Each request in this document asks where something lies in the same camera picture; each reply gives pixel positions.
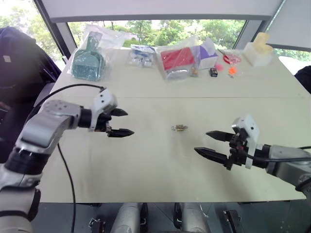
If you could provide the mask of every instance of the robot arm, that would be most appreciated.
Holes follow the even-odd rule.
[[[307,197],[311,205],[311,154],[299,148],[257,144],[259,129],[250,115],[236,119],[232,128],[235,134],[210,131],[208,136],[229,142],[230,156],[208,148],[194,148],[203,157],[223,164],[265,168],[266,172],[295,186]]]
[[[88,128],[90,132],[106,132],[109,137],[134,133],[111,129],[111,116],[127,115],[116,107],[116,98],[105,89],[90,109],[51,100],[25,124],[7,162],[0,166],[0,232],[32,232],[29,221],[35,217],[40,200],[40,191],[35,187],[65,130]]]

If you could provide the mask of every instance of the green plastic object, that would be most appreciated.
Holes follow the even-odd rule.
[[[98,52],[98,40],[89,36],[85,50],[78,50],[72,61],[71,73],[75,78],[99,81],[102,76],[105,61]]]

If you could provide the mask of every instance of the tree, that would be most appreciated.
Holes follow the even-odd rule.
[[[278,56],[292,57],[299,61],[311,61],[310,52],[283,49],[274,49],[274,51]]]
[[[144,43],[145,38],[150,33],[151,24],[151,20],[130,20],[127,22],[130,32],[137,35],[139,44]]]
[[[126,28],[126,27],[120,26],[120,25],[114,25],[113,28],[115,31],[126,32],[126,33],[130,32],[129,28]]]
[[[236,42],[244,25],[244,20],[207,19],[200,24],[208,33],[210,39],[216,44],[231,49]]]
[[[11,14],[8,16],[0,16],[0,28],[11,26],[25,32],[25,29],[28,27],[28,11],[18,6],[13,6],[11,11]]]
[[[0,16],[0,28],[6,26],[15,27],[36,39],[36,43],[55,61],[62,60],[61,53],[39,13],[31,15],[28,10],[13,6],[11,14]]]
[[[125,40],[123,47],[130,48],[132,44],[136,45],[138,44],[138,41],[135,38],[132,38],[130,40]]]
[[[27,33],[36,39],[36,43],[55,60],[61,60],[62,55],[53,40],[40,15],[35,15],[30,21]]]
[[[161,20],[161,29],[155,39],[155,45],[173,45],[187,38],[190,34],[186,32],[182,20]]]
[[[76,45],[79,46],[82,40],[84,29],[86,27],[86,23],[85,22],[69,22],[68,25],[71,30],[71,34],[73,35],[74,41],[76,42]]]

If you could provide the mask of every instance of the window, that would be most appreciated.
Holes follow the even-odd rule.
[[[86,24],[95,24],[116,31],[128,32],[124,47],[131,44],[150,46],[173,45],[189,36],[197,35],[200,41],[209,36],[217,49],[231,49],[245,24],[245,20],[129,20],[68,23],[77,45]]]
[[[6,26],[15,27],[36,39],[60,69],[65,67],[62,55],[32,0],[1,0],[0,28]]]
[[[311,52],[284,49],[274,49],[274,51],[293,75],[303,67],[311,66]]]

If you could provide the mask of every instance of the black cable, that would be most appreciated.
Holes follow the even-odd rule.
[[[298,149],[302,149],[302,150],[311,149],[311,146],[308,146],[308,147],[298,147]]]
[[[65,158],[63,156],[62,150],[60,149],[59,143],[57,143],[57,148],[58,148],[58,151],[60,153],[60,156],[63,159],[64,165],[66,167],[66,170],[67,170],[67,173],[68,173],[68,176],[69,176],[69,179],[70,179],[71,190],[72,190],[72,198],[73,198],[73,214],[72,214],[72,222],[71,222],[71,233],[74,233],[74,225],[75,225],[75,222],[76,222],[76,208],[77,208],[76,194],[74,192],[74,186],[73,186],[73,181],[72,181],[71,173],[69,171],[67,162],[66,162],[66,160],[65,160]]]
[[[287,158],[287,159],[269,159],[269,158],[260,158],[247,154],[244,150],[238,149],[239,153],[244,154],[247,158],[250,158],[255,161],[260,162],[275,162],[275,163],[289,163],[289,162],[302,162],[302,161],[311,161],[311,157],[300,157],[300,158]]]
[[[25,123],[32,118],[40,109],[41,105],[44,103],[44,101],[46,101],[49,97],[57,94],[60,91],[63,91],[65,89],[71,88],[71,87],[75,87],[75,86],[91,86],[91,87],[96,87],[99,88],[101,91],[105,90],[105,88],[103,86],[97,86],[97,85],[93,85],[93,84],[84,84],[84,83],[78,83],[78,84],[73,84],[73,85],[68,85],[68,86],[64,86],[56,91],[53,91],[52,93],[50,93],[49,95],[47,95],[46,97],[44,97],[29,113]]]
[[[32,118],[40,109],[41,105],[44,103],[44,101],[46,101],[49,97],[57,94],[58,92],[61,92],[65,89],[68,89],[68,88],[71,88],[71,87],[75,87],[75,86],[91,86],[91,87],[96,87],[96,88],[99,88],[101,91],[105,90],[105,88],[103,86],[98,86],[98,85],[92,85],[92,84],[83,84],[83,83],[79,83],[79,84],[73,84],[73,85],[68,85],[68,86],[64,86],[56,91],[53,91],[52,93],[50,93],[49,95],[47,95],[46,97],[44,97],[32,110],[31,112],[29,113],[29,115],[27,116],[27,119],[25,121],[25,123],[30,119]],[[64,162],[64,165],[66,167],[66,171],[68,173],[68,176],[69,176],[69,179],[70,179],[70,184],[71,184],[71,190],[72,190],[72,199],[73,199],[73,214],[72,214],[72,223],[71,223],[71,233],[74,233],[74,225],[75,225],[75,221],[76,221],[76,209],[77,209],[77,203],[76,203],[76,194],[75,194],[75,191],[74,191],[74,186],[73,186],[73,181],[72,181],[72,177],[71,177],[71,173],[69,171],[69,168],[68,168],[68,165],[67,165],[67,162],[63,156],[63,153],[60,149],[60,146],[59,144],[57,143],[57,148],[58,148],[58,151],[62,157],[62,160]]]

